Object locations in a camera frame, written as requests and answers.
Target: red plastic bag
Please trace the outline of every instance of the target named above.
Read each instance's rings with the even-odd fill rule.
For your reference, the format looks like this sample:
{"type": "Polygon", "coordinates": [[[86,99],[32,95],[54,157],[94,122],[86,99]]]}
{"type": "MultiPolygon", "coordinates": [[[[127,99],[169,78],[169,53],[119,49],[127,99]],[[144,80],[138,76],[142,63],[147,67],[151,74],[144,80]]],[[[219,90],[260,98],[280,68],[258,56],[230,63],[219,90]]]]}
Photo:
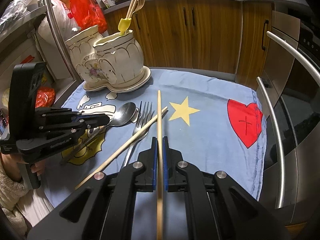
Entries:
{"type": "Polygon", "coordinates": [[[36,107],[50,107],[54,103],[56,93],[53,88],[39,87],[37,92],[36,107]]]}
{"type": "Polygon", "coordinates": [[[96,0],[70,0],[70,11],[82,30],[98,25],[99,32],[107,30],[107,22],[96,0]]]}

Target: kitchen cabinet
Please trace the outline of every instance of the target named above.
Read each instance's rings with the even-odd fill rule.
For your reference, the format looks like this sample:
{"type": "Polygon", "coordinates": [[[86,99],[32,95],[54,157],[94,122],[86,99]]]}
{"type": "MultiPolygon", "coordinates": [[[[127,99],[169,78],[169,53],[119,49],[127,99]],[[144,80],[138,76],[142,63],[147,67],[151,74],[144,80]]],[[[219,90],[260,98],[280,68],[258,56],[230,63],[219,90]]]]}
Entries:
{"type": "MultiPolygon", "coordinates": [[[[106,14],[108,32],[127,8],[106,14]]],[[[241,4],[233,0],[147,0],[130,28],[145,65],[214,70],[234,74],[241,40],[241,4]]]]}
{"type": "Polygon", "coordinates": [[[243,27],[236,83],[257,89],[267,56],[271,30],[272,4],[268,2],[243,3],[243,27]]]}

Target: oven door handle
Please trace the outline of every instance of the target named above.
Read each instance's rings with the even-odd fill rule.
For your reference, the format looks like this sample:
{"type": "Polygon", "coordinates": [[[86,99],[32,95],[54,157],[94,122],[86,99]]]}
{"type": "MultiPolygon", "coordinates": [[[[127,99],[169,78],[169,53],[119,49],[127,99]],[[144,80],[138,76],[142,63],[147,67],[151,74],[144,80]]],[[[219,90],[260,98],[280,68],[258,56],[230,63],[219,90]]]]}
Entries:
{"type": "Polygon", "coordinates": [[[276,137],[276,148],[277,148],[277,157],[278,157],[278,190],[277,190],[277,197],[276,197],[276,206],[275,208],[281,208],[283,207],[284,202],[284,188],[285,188],[285,166],[284,166],[284,151],[283,151],[283,145],[282,140],[280,136],[280,129],[278,125],[278,121],[275,115],[275,111],[273,110],[270,98],[267,94],[266,88],[263,85],[263,82],[260,77],[257,77],[257,82],[259,85],[259,88],[263,94],[263,97],[267,103],[269,112],[270,112],[270,118],[272,123],[273,132],[276,137]]]}
{"type": "Polygon", "coordinates": [[[267,31],[267,36],[273,39],[276,43],[278,43],[281,47],[287,50],[292,56],[298,60],[301,65],[309,72],[309,74],[313,77],[316,81],[318,86],[320,86],[320,73],[318,70],[310,63],[309,60],[306,59],[299,51],[297,51],[294,47],[292,47],[289,43],[285,40],[281,39],[279,36],[275,35],[272,32],[267,31]]]}

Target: white ceramic jar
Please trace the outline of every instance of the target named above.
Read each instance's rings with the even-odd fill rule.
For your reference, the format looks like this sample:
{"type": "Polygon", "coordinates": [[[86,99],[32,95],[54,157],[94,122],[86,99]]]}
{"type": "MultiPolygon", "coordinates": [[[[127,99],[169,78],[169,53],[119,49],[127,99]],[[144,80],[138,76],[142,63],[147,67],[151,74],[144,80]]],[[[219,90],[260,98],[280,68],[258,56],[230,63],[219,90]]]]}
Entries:
{"type": "Polygon", "coordinates": [[[91,86],[103,84],[107,77],[100,71],[98,57],[93,44],[102,39],[98,25],[87,28],[66,41],[73,66],[79,75],[91,86]]]}
{"type": "Polygon", "coordinates": [[[104,76],[114,88],[132,86],[143,78],[143,52],[133,36],[133,31],[120,36],[115,33],[98,40],[93,47],[99,55],[104,76]]]}

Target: yellow star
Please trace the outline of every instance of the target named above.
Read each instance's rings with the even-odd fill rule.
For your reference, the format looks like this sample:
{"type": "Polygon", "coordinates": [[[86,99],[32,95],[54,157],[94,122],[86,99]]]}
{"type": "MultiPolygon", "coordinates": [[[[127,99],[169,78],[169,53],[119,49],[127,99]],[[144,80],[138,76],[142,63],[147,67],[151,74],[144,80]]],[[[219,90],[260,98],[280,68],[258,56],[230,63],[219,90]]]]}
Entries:
{"type": "Polygon", "coordinates": [[[187,123],[187,125],[190,126],[189,114],[193,114],[195,112],[200,111],[198,109],[189,107],[188,97],[186,97],[186,99],[182,102],[181,105],[175,104],[175,103],[171,103],[171,102],[169,102],[169,103],[175,109],[175,112],[170,117],[169,121],[181,117],[187,123]]]}

